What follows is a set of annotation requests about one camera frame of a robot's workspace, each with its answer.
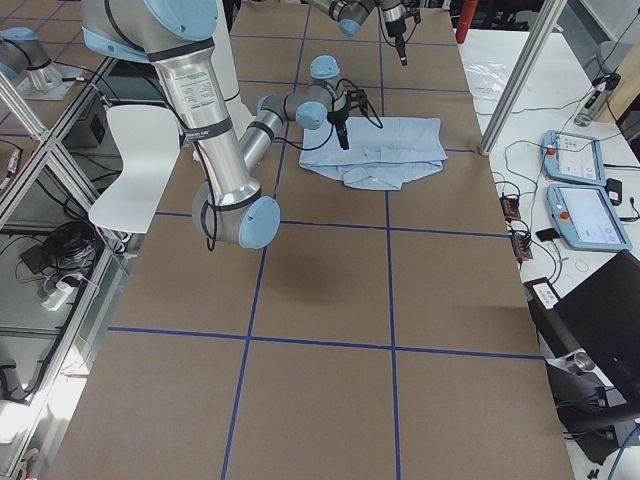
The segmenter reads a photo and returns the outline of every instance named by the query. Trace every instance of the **plug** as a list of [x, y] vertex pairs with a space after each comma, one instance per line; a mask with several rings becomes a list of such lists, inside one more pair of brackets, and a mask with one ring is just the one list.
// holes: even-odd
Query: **plug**
[[49, 311], [57, 311], [66, 301], [67, 298], [73, 293], [73, 287], [68, 283], [59, 280], [56, 283], [56, 289], [49, 294], [47, 299], [41, 303], [42, 307]]

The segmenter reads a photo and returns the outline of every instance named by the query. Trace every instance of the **metal post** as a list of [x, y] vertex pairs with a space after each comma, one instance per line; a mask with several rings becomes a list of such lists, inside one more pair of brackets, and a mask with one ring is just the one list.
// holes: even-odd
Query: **metal post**
[[522, 53], [518, 57], [516, 66], [513, 68], [509, 81], [500, 97], [498, 106], [478, 146], [478, 153], [481, 155], [489, 155], [491, 153], [540, 52], [547, 42], [549, 33], [555, 27], [566, 3], [567, 0], [546, 0], [544, 2], [538, 20], [536, 20], [533, 30], [529, 34], [529, 38], [527, 38]]
[[46, 140], [48, 135], [47, 127], [33, 113], [33, 110], [20, 97], [20, 94], [13, 88], [9, 79], [2, 72], [0, 72], [0, 98], [5, 101], [9, 109], [18, 117], [18, 120], [33, 138], [40, 141]]

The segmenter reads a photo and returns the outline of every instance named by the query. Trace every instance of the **brown table surface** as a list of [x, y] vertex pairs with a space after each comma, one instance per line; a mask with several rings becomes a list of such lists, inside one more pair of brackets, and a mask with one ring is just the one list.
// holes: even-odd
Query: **brown table surface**
[[573, 478], [448, 14], [424, 11], [405, 68], [379, 35], [243, 3], [243, 100], [334, 55], [381, 114], [442, 119], [444, 171], [359, 191], [276, 143], [255, 176], [278, 236], [210, 254], [185, 152], [48, 478]]

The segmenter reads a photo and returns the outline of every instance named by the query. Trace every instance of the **silver robot arm segment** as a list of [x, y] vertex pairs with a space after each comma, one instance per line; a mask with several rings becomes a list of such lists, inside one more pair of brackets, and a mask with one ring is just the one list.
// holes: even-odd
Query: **silver robot arm segment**
[[0, 33], [0, 72], [13, 80], [25, 70], [38, 91], [46, 92], [62, 84], [62, 75], [32, 30], [25, 27], [4, 30]]
[[83, 0], [85, 43], [103, 55], [155, 67], [185, 134], [202, 153], [208, 182], [193, 202], [196, 227], [212, 240], [262, 248], [278, 230], [280, 210], [261, 196], [250, 172], [285, 122], [318, 128], [328, 118], [344, 96], [340, 72], [333, 58], [319, 57], [315, 74], [312, 64], [314, 84], [264, 99], [238, 141], [211, 62], [217, 13], [212, 0]]
[[393, 38], [393, 46], [398, 52], [402, 65], [407, 65], [406, 20], [413, 18], [415, 24], [421, 21], [420, 9], [416, 2], [403, 0], [309, 0], [309, 4], [339, 22], [340, 30], [352, 37], [360, 31], [370, 13], [380, 9], [387, 34]]

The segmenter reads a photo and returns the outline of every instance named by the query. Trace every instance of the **electronic device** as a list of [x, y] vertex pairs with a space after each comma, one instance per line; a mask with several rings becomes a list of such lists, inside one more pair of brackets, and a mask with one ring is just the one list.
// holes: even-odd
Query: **electronic device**
[[601, 187], [607, 183], [597, 138], [549, 130], [542, 144], [543, 164], [550, 178]]
[[640, 261], [619, 252], [555, 310], [620, 393], [640, 400]]
[[560, 301], [548, 278], [524, 283], [531, 319], [555, 357], [563, 357], [580, 348], [580, 344], [562, 322], [554, 307]]
[[560, 235], [571, 248], [605, 252], [633, 248], [604, 188], [551, 185], [547, 202]]
[[604, 187], [609, 195], [611, 205], [617, 207], [622, 204], [622, 182], [615, 178], [607, 178], [607, 185]]

